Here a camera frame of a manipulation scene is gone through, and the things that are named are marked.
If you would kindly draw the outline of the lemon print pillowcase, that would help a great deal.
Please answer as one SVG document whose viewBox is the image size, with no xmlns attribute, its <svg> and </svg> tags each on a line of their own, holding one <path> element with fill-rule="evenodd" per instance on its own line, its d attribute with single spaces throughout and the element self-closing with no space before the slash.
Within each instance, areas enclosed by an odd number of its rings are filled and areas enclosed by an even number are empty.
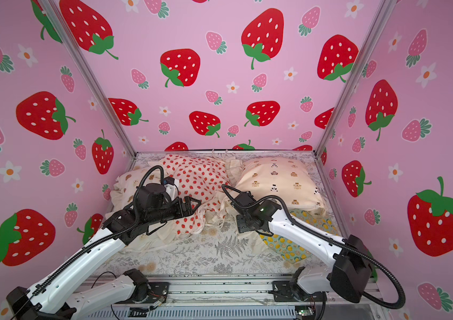
<svg viewBox="0 0 453 320">
<path fill-rule="evenodd" d="M 283 210 L 272 216 L 269 223 L 272 234 L 261 234 L 262 243 L 290 263 L 315 256 L 326 265 L 333 265 L 333 255 L 340 253 L 341 248 L 330 245 L 301 228 L 305 226 L 340 241 L 342 237 L 333 218 L 301 209 L 292 209 L 290 214 L 297 221 L 296 224 L 291 224 Z"/>
</svg>

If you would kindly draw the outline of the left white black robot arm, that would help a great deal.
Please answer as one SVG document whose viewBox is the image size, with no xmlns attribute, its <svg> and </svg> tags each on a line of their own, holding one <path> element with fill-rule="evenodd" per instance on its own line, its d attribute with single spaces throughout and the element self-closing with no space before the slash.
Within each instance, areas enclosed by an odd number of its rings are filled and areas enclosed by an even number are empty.
<svg viewBox="0 0 453 320">
<path fill-rule="evenodd" d="M 200 206 L 198 199 L 180 198 L 177 184 L 171 179 L 141 185 L 133 201 L 108 218 L 69 260 L 38 283 L 8 294 L 12 318 L 81 319 L 107 305 L 149 302 L 152 289 L 138 269 L 81 293 L 75 291 L 115 253 L 138 236 L 149 234 L 150 226 L 163 227 L 169 221 L 192 217 Z"/>
</svg>

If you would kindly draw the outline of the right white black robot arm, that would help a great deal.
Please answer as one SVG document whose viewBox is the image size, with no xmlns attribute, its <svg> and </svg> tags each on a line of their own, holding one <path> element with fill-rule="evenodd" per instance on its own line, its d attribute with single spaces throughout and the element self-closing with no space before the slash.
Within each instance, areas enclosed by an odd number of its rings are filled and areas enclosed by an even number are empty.
<svg viewBox="0 0 453 320">
<path fill-rule="evenodd" d="M 367 259 L 335 244 L 338 242 L 367 253 L 359 238 L 351 236 L 345 239 L 294 218 L 277 196 L 266 196 L 257 201 L 251 193 L 241 192 L 230 200 L 238 212 L 239 232 L 259 231 L 265 235 L 279 235 L 323 262 L 324 267 L 301 267 L 292 276 L 290 287 L 296 299 L 304 299 L 306 294 L 333 291 L 351 303 L 362 300 L 373 267 Z"/>
</svg>

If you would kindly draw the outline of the grey fern print table cloth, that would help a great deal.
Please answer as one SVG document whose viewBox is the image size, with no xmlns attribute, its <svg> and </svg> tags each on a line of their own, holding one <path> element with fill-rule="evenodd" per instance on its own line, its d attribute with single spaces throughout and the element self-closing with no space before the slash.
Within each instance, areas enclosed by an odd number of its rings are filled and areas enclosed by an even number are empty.
<svg viewBox="0 0 453 320">
<path fill-rule="evenodd" d="M 167 154 L 148 153 L 138 155 L 132 170 L 136 166 L 152 167 L 150 161 L 159 161 Z M 329 208 L 328 197 L 323 188 L 319 170 L 312 153 L 180 153 L 190 157 L 215 157 L 227 162 L 233 159 L 248 161 L 255 158 L 281 156 L 297 159 L 305 164 L 308 174 L 317 185 L 327 205 L 325 215 L 333 218 L 339 230 L 336 218 Z M 238 233 L 236 211 L 226 204 L 227 213 L 221 228 L 212 225 L 205 227 L 199 234 L 179 239 L 176 244 L 149 252 L 120 251 L 106 260 L 94 273 L 106 276 L 114 273 L 119 276 L 129 269 L 138 269 L 145 275 L 199 276 L 199 275 L 276 275 L 294 273 L 299 267 L 316 268 L 324 264 L 312 256 L 296 263 L 284 260 L 278 253 L 269 249 L 258 233 Z"/>
</svg>

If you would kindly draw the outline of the cream bear print pillow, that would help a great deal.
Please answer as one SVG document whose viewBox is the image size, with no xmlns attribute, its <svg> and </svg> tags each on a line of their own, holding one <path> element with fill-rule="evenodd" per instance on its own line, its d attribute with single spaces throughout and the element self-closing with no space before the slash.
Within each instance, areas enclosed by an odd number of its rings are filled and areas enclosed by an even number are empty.
<svg viewBox="0 0 453 320">
<path fill-rule="evenodd" d="M 117 178 L 117 182 L 114 184 L 113 190 L 111 191 L 113 210 L 110 213 L 105 214 L 106 219 L 133 200 L 134 193 L 148 170 L 149 167 L 136 166 L 134 170 Z M 178 237 L 174 227 L 174 221 L 170 221 L 166 226 L 152 235 L 142 234 L 130 245 L 126 246 L 122 252 L 149 252 L 176 244 L 178 242 Z"/>
</svg>

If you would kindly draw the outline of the red strawberry print ruffled pillowcase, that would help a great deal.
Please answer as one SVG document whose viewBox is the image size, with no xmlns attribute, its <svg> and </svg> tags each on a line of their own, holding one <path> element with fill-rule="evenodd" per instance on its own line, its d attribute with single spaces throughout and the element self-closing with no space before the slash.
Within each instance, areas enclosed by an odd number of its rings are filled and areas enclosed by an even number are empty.
<svg viewBox="0 0 453 320">
<path fill-rule="evenodd" d="M 226 196 L 221 186 L 231 185 L 233 182 L 226 160 L 168 154 L 157 162 L 150 161 L 149 164 L 161 165 L 165 176 L 173 177 L 178 182 L 180 198 L 190 196 L 201 201 L 196 213 L 168 222 L 155 236 L 165 243 L 170 243 L 199 234 L 208 226 L 222 227 L 227 213 L 222 205 Z"/>
</svg>

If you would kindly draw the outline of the aluminium frame post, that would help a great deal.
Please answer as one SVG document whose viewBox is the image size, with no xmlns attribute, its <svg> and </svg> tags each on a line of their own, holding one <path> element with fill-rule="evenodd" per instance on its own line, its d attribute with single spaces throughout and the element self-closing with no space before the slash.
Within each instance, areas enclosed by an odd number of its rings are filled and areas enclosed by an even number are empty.
<svg viewBox="0 0 453 320">
<path fill-rule="evenodd" d="M 134 150 L 133 144 L 131 144 L 124 129 L 122 128 L 122 125 L 118 120 L 105 92 L 102 90 L 101 85 L 95 77 L 93 70 L 90 68 L 90 65 L 83 56 L 81 48 L 78 46 L 69 27 L 66 25 L 66 22 L 59 10 L 58 1 L 41 0 L 40 3 L 42 8 L 46 11 L 49 21 L 53 24 L 53 27 L 61 37 L 63 45 L 77 65 L 77 68 L 88 85 L 91 93 L 100 105 L 111 128 L 113 128 L 116 136 L 123 144 L 128 155 L 135 159 L 137 152 Z"/>
<path fill-rule="evenodd" d="M 348 102 L 354 93 L 354 87 L 359 82 L 362 75 L 362 69 L 365 66 L 365 63 L 368 62 L 374 48 L 386 27 L 388 20 L 391 17 L 391 14 L 396 6 L 397 1 L 394 0 L 384 0 L 380 2 L 378 10 L 372 20 L 370 29 L 368 30 L 364 42 L 360 48 L 354 67 L 349 73 L 349 77 L 346 80 L 346 83 L 340 93 L 338 101 L 334 107 L 332 117 L 326 126 L 326 130 L 321 136 L 321 139 L 318 143 L 317 148 L 314 150 L 315 159 L 319 160 L 322 155 L 328 141 L 336 128 L 342 114 L 344 113 Z"/>
</svg>

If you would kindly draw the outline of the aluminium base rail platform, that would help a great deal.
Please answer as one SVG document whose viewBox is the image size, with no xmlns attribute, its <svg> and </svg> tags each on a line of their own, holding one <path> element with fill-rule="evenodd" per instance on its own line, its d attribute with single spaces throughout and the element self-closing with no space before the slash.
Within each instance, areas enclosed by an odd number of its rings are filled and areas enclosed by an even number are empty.
<svg viewBox="0 0 453 320">
<path fill-rule="evenodd" d="M 148 276 L 152 298 L 145 303 L 107 305 L 81 319 L 386 319 L 381 307 L 367 299 L 350 303 L 334 292 L 327 302 L 275 298 L 273 289 L 290 274 Z M 112 281 L 100 275 L 86 280 L 81 293 Z"/>
</svg>

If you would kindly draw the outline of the left aluminium frame post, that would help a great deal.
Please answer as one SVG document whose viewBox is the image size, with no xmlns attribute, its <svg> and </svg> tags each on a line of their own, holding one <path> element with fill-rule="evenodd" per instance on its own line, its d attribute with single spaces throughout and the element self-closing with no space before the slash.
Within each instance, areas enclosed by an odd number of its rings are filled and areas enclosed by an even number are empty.
<svg viewBox="0 0 453 320">
<path fill-rule="evenodd" d="M 42 8 L 46 11 L 49 21 L 53 24 L 53 27 L 61 37 L 63 45 L 77 65 L 77 68 L 88 85 L 91 93 L 100 105 L 111 128 L 113 128 L 116 136 L 123 144 L 128 155 L 135 159 L 137 152 L 134 150 L 133 144 L 131 144 L 124 129 L 122 128 L 122 125 L 118 120 L 105 92 L 102 90 L 101 85 L 95 77 L 93 70 L 90 68 L 90 65 L 83 56 L 81 48 L 78 46 L 69 27 L 66 25 L 66 22 L 59 10 L 58 1 L 41 0 L 40 3 Z"/>
</svg>

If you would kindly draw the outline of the right aluminium frame post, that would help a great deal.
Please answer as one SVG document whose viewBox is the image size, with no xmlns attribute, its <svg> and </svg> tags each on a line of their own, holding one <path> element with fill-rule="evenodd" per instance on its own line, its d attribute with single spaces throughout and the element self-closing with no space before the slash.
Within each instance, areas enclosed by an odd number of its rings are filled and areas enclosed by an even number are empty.
<svg viewBox="0 0 453 320">
<path fill-rule="evenodd" d="M 354 67 L 349 73 L 349 77 L 346 80 L 346 83 L 340 93 L 338 101 L 334 107 L 332 117 L 326 126 L 326 130 L 321 136 L 321 139 L 318 143 L 317 148 L 314 150 L 315 159 L 319 160 L 322 155 L 328 141 L 336 128 L 342 114 L 344 113 L 348 102 L 354 93 L 354 87 L 359 82 L 362 75 L 362 69 L 365 66 L 365 63 L 368 62 L 374 48 L 386 27 L 388 20 L 391 17 L 391 14 L 396 6 L 397 1 L 394 0 L 384 0 L 380 2 L 378 10 L 372 20 L 370 29 L 368 30 L 364 42 L 360 48 Z"/>
</svg>

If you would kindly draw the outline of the cream animal print ruffled pillowcase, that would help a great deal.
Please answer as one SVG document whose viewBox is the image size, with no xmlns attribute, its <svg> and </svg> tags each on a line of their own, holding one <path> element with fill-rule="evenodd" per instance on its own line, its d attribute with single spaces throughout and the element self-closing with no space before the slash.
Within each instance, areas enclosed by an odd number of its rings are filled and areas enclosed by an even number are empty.
<svg viewBox="0 0 453 320">
<path fill-rule="evenodd" d="M 289 209 L 325 215 L 327 205 L 317 185 L 301 161 L 285 157 L 262 157 L 248 161 L 233 159 L 226 163 L 232 186 L 249 191 L 255 199 L 276 195 Z"/>
</svg>

